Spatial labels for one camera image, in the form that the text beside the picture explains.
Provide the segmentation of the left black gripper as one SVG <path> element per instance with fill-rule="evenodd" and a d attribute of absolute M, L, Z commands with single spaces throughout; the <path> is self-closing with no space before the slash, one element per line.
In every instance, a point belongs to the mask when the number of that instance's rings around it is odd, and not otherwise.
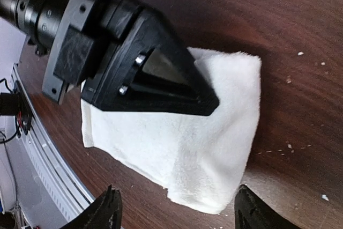
<path fill-rule="evenodd" d="M 36 53 L 49 55 L 42 92 L 61 103 L 69 88 L 91 82 L 111 40 L 104 14 L 113 0 L 1 0 L 1 17 L 24 32 Z"/>

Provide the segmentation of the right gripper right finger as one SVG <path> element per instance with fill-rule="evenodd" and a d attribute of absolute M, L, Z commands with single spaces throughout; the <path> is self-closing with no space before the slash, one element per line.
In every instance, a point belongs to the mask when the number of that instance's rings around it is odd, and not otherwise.
<path fill-rule="evenodd" d="M 234 198 L 235 228 L 291 228 L 291 222 L 276 213 L 249 187 L 242 184 Z"/>

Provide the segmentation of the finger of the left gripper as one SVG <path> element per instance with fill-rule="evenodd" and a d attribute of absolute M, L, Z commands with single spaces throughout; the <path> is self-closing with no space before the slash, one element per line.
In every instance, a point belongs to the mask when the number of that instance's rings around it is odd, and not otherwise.
<path fill-rule="evenodd" d="M 149 9 L 139 14 L 117 52 L 117 72 L 127 73 L 131 67 L 138 67 L 144 73 L 175 83 L 186 83 L 179 71 L 192 65 L 196 67 L 194 57 L 167 19 Z"/>
<path fill-rule="evenodd" d="M 167 112 L 209 116 L 219 105 L 213 88 L 192 65 L 182 68 L 186 83 L 175 83 L 131 67 L 107 74 L 96 83 L 87 80 L 82 100 L 106 112 Z"/>

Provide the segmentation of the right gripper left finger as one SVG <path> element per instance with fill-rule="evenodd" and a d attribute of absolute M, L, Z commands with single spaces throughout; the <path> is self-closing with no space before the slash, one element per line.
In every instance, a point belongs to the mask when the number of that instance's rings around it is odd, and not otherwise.
<path fill-rule="evenodd" d="M 121 193 L 110 185 L 78 217 L 64 225 L 64 228 L 121 228 L 121 223 Z"/>

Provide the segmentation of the white towel blue print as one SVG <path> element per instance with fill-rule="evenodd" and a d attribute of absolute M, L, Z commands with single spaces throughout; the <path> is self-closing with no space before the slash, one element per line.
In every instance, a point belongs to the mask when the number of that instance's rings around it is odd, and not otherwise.
<path fill-rule="evenodd" d="M 168 198 L 219 214 L 242 180 L 260 118 L 260 57 L 191 48 L 220 104 L 210 116 L 103 112 L 81 102 L 84 147 L 96 147 L 167 189 Z"/>

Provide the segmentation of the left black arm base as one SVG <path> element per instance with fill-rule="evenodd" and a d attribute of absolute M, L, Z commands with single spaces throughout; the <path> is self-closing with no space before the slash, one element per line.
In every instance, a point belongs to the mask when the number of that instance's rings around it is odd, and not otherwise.
<path fill-rule="evenodd" d="M 14 81 L 14 88 L 9 93 L 1 92 L 1 116 L 14 116 L 20 133 L 28 135 L 33 113 L 24 88 L 18 80 Z"/>

